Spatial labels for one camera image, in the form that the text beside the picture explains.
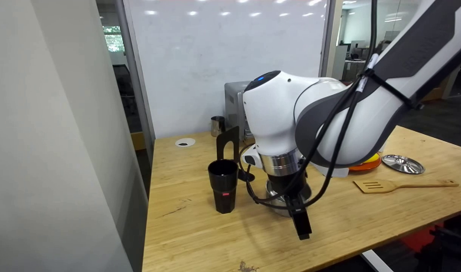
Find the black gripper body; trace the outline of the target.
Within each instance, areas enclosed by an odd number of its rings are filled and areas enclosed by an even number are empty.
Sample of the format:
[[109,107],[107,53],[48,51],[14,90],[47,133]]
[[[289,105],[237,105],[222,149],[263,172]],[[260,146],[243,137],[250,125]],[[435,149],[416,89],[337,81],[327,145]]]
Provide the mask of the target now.
[[271,175],[266,182],[266,196],[269,198],[272,210],[290,211],[302,205],[311,196],[311,189],[307,184],[305,173],[292,173],[286,176]]

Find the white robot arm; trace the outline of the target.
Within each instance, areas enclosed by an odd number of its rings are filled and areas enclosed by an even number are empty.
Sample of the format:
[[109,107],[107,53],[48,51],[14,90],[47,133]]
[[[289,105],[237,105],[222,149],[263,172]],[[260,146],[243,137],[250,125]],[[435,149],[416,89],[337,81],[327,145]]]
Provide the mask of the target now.
[[243,90],[243,108],[256,139],[256,161],[269,176],[260,199],[292,219],[299,238],[311,234],[305,167],[331,170],[376,154],[399,116],[461,65],[461,0],[423,0],[410,24],[369,60],[351,84],[331,77],[271,71]]

